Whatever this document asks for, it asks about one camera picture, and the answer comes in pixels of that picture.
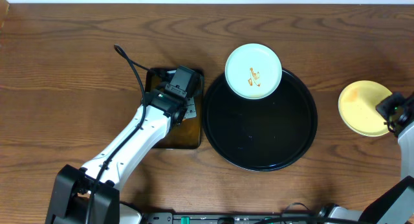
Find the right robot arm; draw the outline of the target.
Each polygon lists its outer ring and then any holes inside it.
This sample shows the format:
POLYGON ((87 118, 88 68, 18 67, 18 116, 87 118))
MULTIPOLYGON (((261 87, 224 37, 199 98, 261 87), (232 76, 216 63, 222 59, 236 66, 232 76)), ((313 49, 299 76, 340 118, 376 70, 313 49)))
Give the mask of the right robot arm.
POLYGON ((366 223, 413 222, 413 97, 394 93, 375 106, 386 138, 348 135, 327 143, 323 170, 339 194, 324 193, 324 218, 366 223))

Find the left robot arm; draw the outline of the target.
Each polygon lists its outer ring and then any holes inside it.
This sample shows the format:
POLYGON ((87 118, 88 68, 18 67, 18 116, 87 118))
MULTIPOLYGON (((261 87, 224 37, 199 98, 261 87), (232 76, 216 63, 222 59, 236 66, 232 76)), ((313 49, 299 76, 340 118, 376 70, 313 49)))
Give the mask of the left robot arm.
POLYGON ((166 82, 145 94, 131 122, 81 168, 57 174, 46 223, 140 223, 142 214, 120 202, 126 181, 148 151, 182 122, 201 89, 166 82))

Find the yellow plate with sauce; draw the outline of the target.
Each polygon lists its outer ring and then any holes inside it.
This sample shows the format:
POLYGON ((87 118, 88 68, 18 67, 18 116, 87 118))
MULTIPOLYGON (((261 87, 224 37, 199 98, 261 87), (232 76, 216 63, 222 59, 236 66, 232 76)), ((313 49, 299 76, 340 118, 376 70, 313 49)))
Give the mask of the yellow plate with sauce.
POLYGON ((338 110, 344 123, 354 132, 379 137, 389 132, 376 106, 392 92, 377 82, 360 80, 345 87, 338 98, 338 110))

